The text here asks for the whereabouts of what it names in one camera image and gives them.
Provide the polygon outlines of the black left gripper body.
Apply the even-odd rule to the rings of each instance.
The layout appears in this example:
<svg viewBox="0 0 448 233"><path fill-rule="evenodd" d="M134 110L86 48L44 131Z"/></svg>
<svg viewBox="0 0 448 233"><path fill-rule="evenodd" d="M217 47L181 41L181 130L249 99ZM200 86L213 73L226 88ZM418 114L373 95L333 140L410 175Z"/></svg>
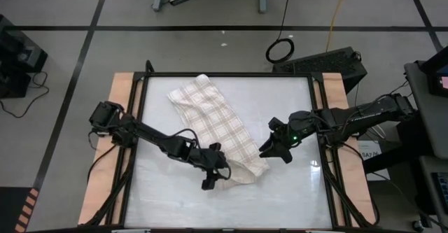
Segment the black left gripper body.
<svg viewBox="0 0 448 233"><path fill-rule="evenodd" d="M188 161L194 167L205 171L228 168L225 154L221 150L213 151L209 148L193 148L188 155Z"/></svg>

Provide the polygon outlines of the black equipment box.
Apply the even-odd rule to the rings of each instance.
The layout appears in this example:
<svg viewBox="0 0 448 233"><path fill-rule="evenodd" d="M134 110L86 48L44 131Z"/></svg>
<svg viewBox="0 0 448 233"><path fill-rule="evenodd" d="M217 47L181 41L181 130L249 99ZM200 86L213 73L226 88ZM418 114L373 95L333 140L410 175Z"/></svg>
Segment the black equipment box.
<svg viewBox="0 0 448 233"><path fill-rule="evenodd" d="M48 54L0 14L0 99L22 98L32 80L42 71Z"/></svg>

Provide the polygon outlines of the grey desk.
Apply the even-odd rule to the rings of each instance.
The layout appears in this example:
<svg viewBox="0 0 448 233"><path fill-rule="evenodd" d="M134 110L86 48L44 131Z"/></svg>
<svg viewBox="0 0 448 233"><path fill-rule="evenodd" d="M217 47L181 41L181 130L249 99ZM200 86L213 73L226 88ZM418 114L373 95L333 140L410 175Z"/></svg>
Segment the grey desk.
<svg viewBox="0 0 448 233"><path fill-rule="evenodd" d="M421 156L419 157L419 163L435 215L437 216L438 222L447 227L447 230L443 230L443 232L448 232L448 211L441 203L431 176L435 172L448 172L448 160L441 160L431 156Z"/></svg>
<svg viewBox="0 0 448 233"><path fill-rule="evenodd" d="M448 98L430 93L427 77L417 64L405 64L404 69L433 154L448 160Z"/></svg>

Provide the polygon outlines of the black orange striped mat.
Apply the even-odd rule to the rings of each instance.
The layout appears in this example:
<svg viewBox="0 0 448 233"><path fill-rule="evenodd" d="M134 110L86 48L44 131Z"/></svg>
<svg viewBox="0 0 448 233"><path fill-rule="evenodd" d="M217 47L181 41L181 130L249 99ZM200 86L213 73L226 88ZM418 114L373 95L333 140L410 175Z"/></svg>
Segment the black orange striped mat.
<svg viewBox="0 0 448 233"><path fill-rule="evenodd" d="M0 233L25 233L38 196L36 188L0 187Z"/></svg>

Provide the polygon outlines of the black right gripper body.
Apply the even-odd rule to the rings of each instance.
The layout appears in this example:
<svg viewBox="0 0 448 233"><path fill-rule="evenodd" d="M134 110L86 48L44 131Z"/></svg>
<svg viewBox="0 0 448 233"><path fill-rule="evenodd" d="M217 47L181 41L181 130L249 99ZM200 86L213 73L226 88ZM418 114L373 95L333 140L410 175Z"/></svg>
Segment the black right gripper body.
<svg viewBox="0 0 448 233"><path fill-rule="evenodd" d="M315 132L315 120L311 112L290 114L282 132L272 132L273 141L285 148L295 148L302 140Z"/></svg>

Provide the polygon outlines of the white plaid kitchen towel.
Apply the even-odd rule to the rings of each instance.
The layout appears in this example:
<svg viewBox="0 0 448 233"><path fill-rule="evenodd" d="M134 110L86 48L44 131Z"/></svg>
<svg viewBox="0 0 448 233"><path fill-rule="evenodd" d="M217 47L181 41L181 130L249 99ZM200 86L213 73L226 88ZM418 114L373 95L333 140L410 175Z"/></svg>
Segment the white plaid kitchen towel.
<svg viewBox="0 0 448 233"><path fill-rule="evenodd" d="M258 147L239 116L208 76L197 76L167 97L201 144L221 144L232 173L229 180L218 182L219 188L252 184L270 168L258 156Z"/></svg>

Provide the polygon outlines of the black table frame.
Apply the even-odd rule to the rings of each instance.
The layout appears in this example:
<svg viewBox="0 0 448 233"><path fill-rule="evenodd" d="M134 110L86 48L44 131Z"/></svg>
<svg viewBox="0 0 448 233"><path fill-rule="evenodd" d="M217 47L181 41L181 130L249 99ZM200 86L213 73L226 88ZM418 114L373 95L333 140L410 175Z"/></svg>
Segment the black table frame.
<svg viewBox="0 0 448 233"><path fill-rule="evenodd" d="M345 107L342 79L337 73L293 76L273 73L210 73L257 144L269 136L272 118L317 108L326 98ZM353 223L337 193L323 177L326 155L316 136L292 151L293 161L269 160L270 169L254 184L204 191L204 172L169 159L147 141L117 150L108 138L98 143L99 164L87 185L79 223L86 223L104 203L117 168L132 167L109 222L128 227L225 230L329 230Z"/></svg>

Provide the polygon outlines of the black monitor pink screen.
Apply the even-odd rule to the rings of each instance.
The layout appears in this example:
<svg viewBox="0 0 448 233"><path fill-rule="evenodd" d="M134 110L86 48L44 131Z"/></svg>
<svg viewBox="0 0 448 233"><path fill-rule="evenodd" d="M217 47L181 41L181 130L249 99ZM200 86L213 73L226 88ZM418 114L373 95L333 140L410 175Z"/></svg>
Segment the black monitor pink screen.
<svg viewBox="0 0 448 233"><path fill-rule="evenodd" d="M424 61L419 69L426 75L429 92L448 98L448 46Z"/></svg>

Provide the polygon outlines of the white paper label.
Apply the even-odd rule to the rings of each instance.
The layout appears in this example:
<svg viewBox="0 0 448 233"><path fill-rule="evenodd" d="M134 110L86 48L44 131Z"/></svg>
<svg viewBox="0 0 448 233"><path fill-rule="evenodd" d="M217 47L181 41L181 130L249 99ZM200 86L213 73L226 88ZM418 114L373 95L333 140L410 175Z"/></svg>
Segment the white paper label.
<svg viewBox="0 0 448 233"><path fill-rule="evenodd" d="M364 161L382 153L381 147L376 141L358 141L358 149Z"/></svg>

